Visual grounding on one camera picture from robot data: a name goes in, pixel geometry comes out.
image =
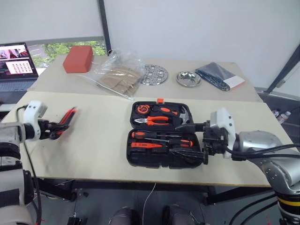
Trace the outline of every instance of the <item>black tool case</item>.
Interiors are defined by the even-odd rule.
[[[193,123],[192,114],[187,105],[181,103],[164,102],[163,99],[158,99],[157,102],[135,102],[132,106],[130,123],[134,128],[128,134],[127,139],[127,160],[131,165],[134,166],[144,166],[151,168],[159,168],[160,166],[169,167],[172,169],[179,168],[194,168],[199,166],[203,159],[196,157],[191,157],[193,153],[197,155],[201,151],[200,144],[198,142],[195,133],[179,132],[175,131],[175,128],[183,123],[183,119],[180,117],[181,113],[184,113],[184,109],[188,115],[188,120],[186,123]],[[165,116],[168,117],[168,121],[156,120],[155,123],[169,123],[168,125],[147,125],[146,123],[135,122],[136,119]],[[136,134],[153,132],[157,134],[156,139],[161,140],[171,140],[168,143],[163,141],[154,141],[147,139],[136,138]],[[177,135],[180,137],[168,137],[167,135]],[[189,143],[182,147],[180,143],[176,143],[177,140],[188,140]],[[134,147],[139,146],[139,143],[150,143],[159,144],[162,147],[154,148],[144,148],[144,147]],[[192,151],[189,156],[186,156],[186,151]]]

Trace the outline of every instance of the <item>stainless steel bowl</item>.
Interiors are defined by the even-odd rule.
[[[200,76],[190,71],[182,71],[178,73],[176,80],[184,87],[195,87],[201,82]]]

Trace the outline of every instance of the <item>laptop keyboard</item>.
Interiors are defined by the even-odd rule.
[[[0,82],[0,92],[24,91],[24,90],[27,90],[33,83],[34,83],[34,81]]]

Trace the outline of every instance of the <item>green trees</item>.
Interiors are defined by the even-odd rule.
[[[68,53],[71,47],[74,45],[91,45],[93,48],[94,55],[106,55],[106,47],[104,40],[43,44],[41,46],[47,54],[47,57],[41,57],[40,55],[33,56],[32,59],[34,65],[37,68],[45,68],[50,63],[52,63],[58,55]]]

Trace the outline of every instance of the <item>laptop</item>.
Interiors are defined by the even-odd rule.
[[[0,44],[1,103],[18,102],[37,78],[37,70],[24,42]]]

